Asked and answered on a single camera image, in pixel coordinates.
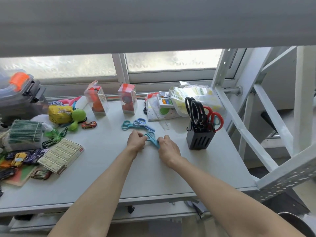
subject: window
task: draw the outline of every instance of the window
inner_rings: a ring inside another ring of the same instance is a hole
[[[65,55],[0,58],[9,74],[24,70],[45,85],[48,99],[82,95],[97,79],[105,94],[117,94],[120,83],[136,85],[138,93],[167,91],[180,80],[210,85],[222,50]],[[236,83],[235,73],[245,49],[235,52],[225,87]]]

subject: hand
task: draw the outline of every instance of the hand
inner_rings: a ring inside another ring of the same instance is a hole
[[[132,151],[140,151],[144,149],[144,145],[146,143],[147,136],[144,136],[144,134],[133,131],[127,140],[127,147],[130,148]]]
[[[164,138],[159,137],[158,139],[160,148],[159,158],[170,168],[174,164],[174,161],[182,158],[180,149],[176,143],[174,143],[168,135],[165,135]]]

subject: light blue scissors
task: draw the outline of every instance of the light blue scissors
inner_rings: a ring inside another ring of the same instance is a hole
[[[144,135],[148,137],[147,141],[152,142],[158,149],[160,148],[159,142],[156,140],[154,132],[149,131]]]
[[[143,126],[143,127],[146,128],[147,130],[152,131],[152,132],[155,132],[155,130],[154,130],[152,127],[149,127],[149,126],[147,125],[146,120],[143,119],[143,118],[137,118],[137,119],[133,122],[133,124],[134,124],[135,126]]]
[[[137,125],[134,125],[133,123],[131,123],[130,121],[124,121],[122,124],[122,129],[126,131],[129,128],[147,130],[144,126],[137,126]]]

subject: yellow pouch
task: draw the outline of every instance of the yellow pouch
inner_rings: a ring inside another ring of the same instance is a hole
[[[49,120],[56,124],[65,124],[72,121],[71,106],[50,105],[48,107]]]

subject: gray scissors holder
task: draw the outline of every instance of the gray scissors holder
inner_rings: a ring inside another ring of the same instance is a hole
[[[190,150],[206,149],[211,140],[213,139],[215,132],[194,132],[192,129],[188,131],[186,135],[186,141]]]

